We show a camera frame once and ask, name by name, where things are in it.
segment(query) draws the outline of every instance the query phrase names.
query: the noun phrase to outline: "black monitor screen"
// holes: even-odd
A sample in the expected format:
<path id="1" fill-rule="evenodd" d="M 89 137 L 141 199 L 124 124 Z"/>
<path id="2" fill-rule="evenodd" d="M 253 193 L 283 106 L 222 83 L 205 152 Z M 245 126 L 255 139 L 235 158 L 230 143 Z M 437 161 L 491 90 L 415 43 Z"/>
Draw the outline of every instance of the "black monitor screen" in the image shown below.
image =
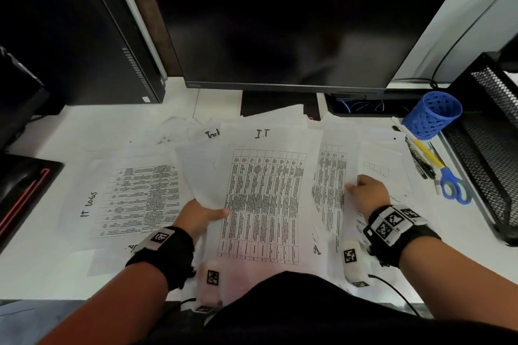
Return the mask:
<path id="1" fill-rule="evenodd" d="M 387 86 L 444 0 L 157 0 L 191 87 Z"/>

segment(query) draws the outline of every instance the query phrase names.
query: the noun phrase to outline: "desk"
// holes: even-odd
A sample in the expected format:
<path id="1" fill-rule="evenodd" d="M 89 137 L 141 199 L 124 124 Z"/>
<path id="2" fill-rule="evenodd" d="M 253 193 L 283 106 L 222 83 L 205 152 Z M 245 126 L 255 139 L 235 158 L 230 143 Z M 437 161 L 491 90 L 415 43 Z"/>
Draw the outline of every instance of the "desk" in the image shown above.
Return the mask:
<path id="1" fill-rule="evenodd" d="M 170 78 L 166 89 L 163 104 L 65 107 L 58 116 L 28 125 L 11 152 L 61 161 L 66 166 L 0 255 L 0 299 L 86 299 L 113 277 L 88 277 L 94 252 L 74 252 L 67 242 L 50 236 L 55 234 L 68 189 L 87 161 L 87 151 L 120 149 L 136 133 L 152 129 L 170 116 L 194 117 L 201 123 L 211 117 L 239 116 L 240 91 L 187 89 L 181 78 Z M 321 100 L 323 116 L 326 109 Z M 368 122 L 390 123 L 387 118 L 369 118 Z M 452 165 L 442 143 L 438 139 L 433 143 Z M 475 204 L 447 201 L 430 186 L 425 192 L 446 243 L 518 283 L 518 249 L 506 247 L 493 236 Z M 416 294 L 410 296 L 411 302 L 420 301 Z M 174 291 L 169 299 L 177 297 Z M 379 301 L 394 299 L 397 296 Z"/>

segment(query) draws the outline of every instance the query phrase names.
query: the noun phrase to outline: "blue pen holder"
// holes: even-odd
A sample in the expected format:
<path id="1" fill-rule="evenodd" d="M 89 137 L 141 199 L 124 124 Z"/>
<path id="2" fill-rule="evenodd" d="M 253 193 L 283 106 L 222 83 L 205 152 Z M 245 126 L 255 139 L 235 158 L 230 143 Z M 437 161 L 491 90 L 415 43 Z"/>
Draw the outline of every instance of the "blue pen holder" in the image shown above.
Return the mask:
<path id="1" fill-rule="evenodd" d="M 403 119 L 403 125 L 417 139 L 432 139 L 462 113 L 461 103 L 442 91 L 426 93 Z"/>

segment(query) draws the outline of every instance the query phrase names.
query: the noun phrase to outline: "black computer case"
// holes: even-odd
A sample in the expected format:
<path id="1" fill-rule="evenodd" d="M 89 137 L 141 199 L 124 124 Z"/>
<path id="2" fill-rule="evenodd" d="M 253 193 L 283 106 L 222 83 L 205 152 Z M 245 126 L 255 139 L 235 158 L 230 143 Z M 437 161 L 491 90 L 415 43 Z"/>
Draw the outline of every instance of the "black computer case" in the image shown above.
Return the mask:
<path id="1" fill-rule="evenodd" d="M 162 102 L 164 81 L 124 0 L 0 6 L 0 46 L 65 104 Z"/>

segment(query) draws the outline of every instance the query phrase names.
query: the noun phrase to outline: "wristband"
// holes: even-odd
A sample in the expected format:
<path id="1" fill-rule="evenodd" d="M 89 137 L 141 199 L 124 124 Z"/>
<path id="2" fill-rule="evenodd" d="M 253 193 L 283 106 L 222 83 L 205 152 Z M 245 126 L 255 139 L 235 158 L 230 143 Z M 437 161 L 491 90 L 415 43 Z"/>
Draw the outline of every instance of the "wristband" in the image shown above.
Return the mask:
<path id="1" fill-rule="evenodd" d="M 176 226 L 152 232 L 133 252 L 135 254 L 126 267 L 138 262 L 152 264 L 165 276 L 169 291 L 182 289 L 187 278 L 195 274 L 191 266 L 194 252 L 192 237 Z"/>
<path id="2" fill-rule="evenodd" d="M 374 211 L 363 233 L 372 244 L 371 253 L 380 262 L 395 267 L 399 267 L 401 253 L 411 241 L 422 236 L 441 240 L 428 227 L 426 219 L 402 205 L 383 206 Z"/>

